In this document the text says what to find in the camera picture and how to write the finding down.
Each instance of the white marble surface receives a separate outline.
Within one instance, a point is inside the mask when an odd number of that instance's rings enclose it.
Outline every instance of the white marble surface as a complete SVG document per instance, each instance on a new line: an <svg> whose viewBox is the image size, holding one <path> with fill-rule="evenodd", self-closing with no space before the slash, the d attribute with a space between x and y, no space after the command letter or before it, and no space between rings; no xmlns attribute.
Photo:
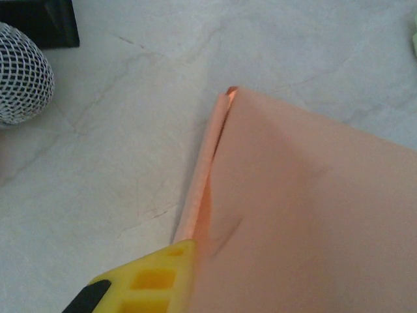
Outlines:
<svg viewBox="0 0 417 313"><path fill-rule="evenodd" d="M0 132L0 311L60 312L169 243L216 95L245 85L417 148L414 0L74 0L55 100Z"/></svg>

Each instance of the mesh net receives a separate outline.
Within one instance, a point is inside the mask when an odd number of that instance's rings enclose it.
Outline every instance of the mesh net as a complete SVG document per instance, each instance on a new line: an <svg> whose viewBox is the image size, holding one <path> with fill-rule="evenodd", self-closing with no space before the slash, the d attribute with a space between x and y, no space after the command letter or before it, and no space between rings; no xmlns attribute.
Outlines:
<svg viewBox="0 0 417 313"><path fill-rule="evenodd" d="M26 121L50 102L54 89L50 64L17 29L0 23L0 123Z"/></svg>

